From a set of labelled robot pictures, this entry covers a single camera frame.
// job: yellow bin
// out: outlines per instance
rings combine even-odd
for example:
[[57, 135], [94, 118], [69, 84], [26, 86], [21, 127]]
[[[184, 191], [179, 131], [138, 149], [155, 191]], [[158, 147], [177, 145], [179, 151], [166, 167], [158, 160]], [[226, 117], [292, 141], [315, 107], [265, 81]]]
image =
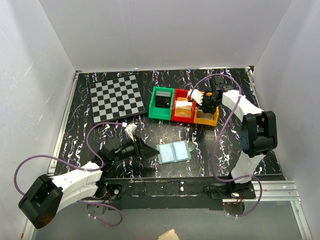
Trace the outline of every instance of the yellow bin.
[[216, 126], [218, 123], [219, 118], [219, 107], [216, 107], [215, 113], [203, 113], [202, 110], [198, 110], [198, 107], [195, 107], [195, 114], [193, 123], [195, 124], [203, 124], [203, 125], [209, 125], [209, 126]]

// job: white enclosure wall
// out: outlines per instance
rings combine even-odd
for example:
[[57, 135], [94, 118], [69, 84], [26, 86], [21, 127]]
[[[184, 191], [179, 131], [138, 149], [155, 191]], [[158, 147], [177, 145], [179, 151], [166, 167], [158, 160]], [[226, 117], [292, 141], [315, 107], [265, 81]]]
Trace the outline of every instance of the white enclosure wall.
[[255, 65], [292, 0], [40, 0], [82, 71]]
[[294, 0], [256, 65], [261, 106], [275, 112], [276, 154], [294, 180], [314, 239], [320, 239], [320, 2]]
[[[14, 172], [29, 156], [53, 153], [75, 70], [38, 1], [0, 3], [0, 239], [20, 239], [27, 218], [18, 208]], [[26, 191], [49, 159], [22, 167]]]

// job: black marble pattern surface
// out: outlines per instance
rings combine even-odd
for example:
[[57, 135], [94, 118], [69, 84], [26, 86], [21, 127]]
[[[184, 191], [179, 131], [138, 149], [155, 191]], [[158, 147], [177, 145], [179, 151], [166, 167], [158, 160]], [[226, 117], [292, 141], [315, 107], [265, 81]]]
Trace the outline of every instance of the black marble pattern surface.
[[[93, 126], [89, 84], [132, 73], [136, 74], [145, 106], [149, 106], [154, 86], [190, 90], [203, 77], [214, 73], [232, 76], [240, 83], [247, 99], [257, 106], [253, 87], [244, 68], [80, 73], [59, 152], [61, 159], [77, 166], [83, 166], [94, 156], [85, 143], [87, 132]], [[208, 90], [209, 82], [205, 81], [200, 84], [199, 89], [201, 91]], [[138, 126], [135, 133], [141, 135], [146, 144], [153, 148], [157, 144], [187, 140], [189, 146], [194, 145], [195, 149], [191, 153], [191, 160], [189, 161], [159, 164], [158, 157], [145, 161], [132, 157], [125, 159], [122, 162], [115, 163], [116, 170], [113, 173], [113, 177], [170, 178], [212, 176], [211, 164], [214, 145], [230, 112], [228, 108], [220, 107], [220, 115], [216, 127], [149, 119], [148, 114], [124, 119], [123, 121], [128, 123], [133, 121]], [[218, 176], [228, 175], [239, 159], [241, 153], [238, 136], [241, 129], [240, 126], [241, 122], [233, 116], [220, 140], [220, 148], [215, 159], [215, 170]], [[98, 151], [110, 138], [119, 138], [121, 141], [127, 138], [124, 128], [113, 125], [110, 128], [105, 126], [98, 127], [92, 132], [89, 142], [92, 148]], [[58, 162], [55, 175], [60, 175], [70, 170], [67, 165]], [[260, 162], [255, 174], [281, 174], [281, 168], [273, 152]]]

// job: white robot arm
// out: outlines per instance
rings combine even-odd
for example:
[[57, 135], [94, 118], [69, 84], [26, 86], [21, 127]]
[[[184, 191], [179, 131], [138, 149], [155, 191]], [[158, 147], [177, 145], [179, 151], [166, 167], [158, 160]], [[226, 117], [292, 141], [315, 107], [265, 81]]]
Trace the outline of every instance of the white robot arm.
[[[188, 95], [195, 100], [200, 108], [210, 112], [215, 111], [217, 105], [222, 104], [232, 110], [241, 97], [234, 114], [242, 122], [240, 136], [241, 154], [239, 160], [231, 171], [232, 179], [249, 175], [252, 176], [259, 162], [269, 150], [277, 146], [276, 116], [272, 111], [263, 111], [249, 102], [238, 90], [219, 83], [220, 87], [212, 87], [215, 94], [207, 96], [194, 89]], [[251, 177], [237, 179], [236, 184], [246, 184]]]
[[[149, 159], [159, 154], [157, 149], [147, 146], [140, 137], [133, 135], [137, 127], [135, 124], [125, 126], [128, 140], [120, 144], [120, 141], [114, 138], [97, 152], [104, 163], [95, 156], [82, 167], [85, 170], [76, 169], [53, 177], [43, 174], [34, 181], [20, 200], [18, 207], [36, 229], [46, 226], [57, 212], [79, 200], [100, 195], [104, 197], [107, 193], [104, 179], [112, 172], [114, 162], [128, 157]], [[121, 189], [113, 189], [115, 195], [120, 191]], [[108, 196], [108, 200], [116, 198], [113, 193]]]

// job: small white object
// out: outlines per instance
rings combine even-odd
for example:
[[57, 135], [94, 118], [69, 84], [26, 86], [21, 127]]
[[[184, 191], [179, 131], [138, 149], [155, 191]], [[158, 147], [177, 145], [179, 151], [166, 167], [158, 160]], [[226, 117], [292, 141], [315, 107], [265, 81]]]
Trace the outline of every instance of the small white object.
[[175, 107], [192, 107], [191, 101], [176, 101]]
[[137, 125], [135, 125], [133, 122], [128, 124], [128, 126], [126, 126], [125, 128], [125, 134], [134, 141], [134, 136], [133, 136], [133, 133], [134, 131], [136, 130], [137, 128]]
[[193, 100], [196, 101], [197, 104], [199, 104], [201, 106], [202, 105], [202, 100], [204, 99], [204, 95], [197, 89], [193, 90], [192, 95], [190, 95], [190, 94], [191, 94], [191, 90], [188, 91], [188, 95], [187, 96], [190, 96]]

